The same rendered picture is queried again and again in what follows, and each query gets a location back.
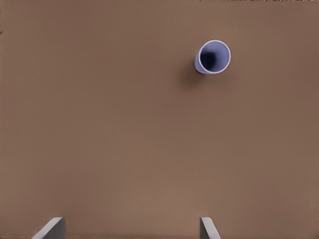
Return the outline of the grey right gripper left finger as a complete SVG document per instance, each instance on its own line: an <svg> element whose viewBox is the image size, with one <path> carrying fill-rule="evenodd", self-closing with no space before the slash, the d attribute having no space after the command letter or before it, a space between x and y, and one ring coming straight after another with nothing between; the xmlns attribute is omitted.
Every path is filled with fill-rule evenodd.
<svg viewBox="0 0 319 239"><path fill-rule="evenodd" d="M63 217L52 218L31 239L66 239L66 222Z"/></svg>

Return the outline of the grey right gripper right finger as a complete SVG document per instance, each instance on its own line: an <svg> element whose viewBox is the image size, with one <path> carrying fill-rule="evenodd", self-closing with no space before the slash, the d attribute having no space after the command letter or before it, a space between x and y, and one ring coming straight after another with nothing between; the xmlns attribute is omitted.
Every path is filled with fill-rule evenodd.
<svg viewBox="0 0 319 239"><path fill-rule="evenodd" d="M221 239L221 236L210 217L200 218L200 239Z"/></svg>

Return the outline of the blue cup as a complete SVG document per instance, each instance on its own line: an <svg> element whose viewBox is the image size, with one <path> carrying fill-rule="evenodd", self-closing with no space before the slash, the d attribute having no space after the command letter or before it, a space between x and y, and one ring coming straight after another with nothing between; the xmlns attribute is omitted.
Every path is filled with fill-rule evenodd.
<svg viewBox="0 0 319 239"><path fill-rule="evenodd" d="M200 74L219 74L230 64L231 52L226 43L210 40L204 43L194 58L194 68Z"/></svg>

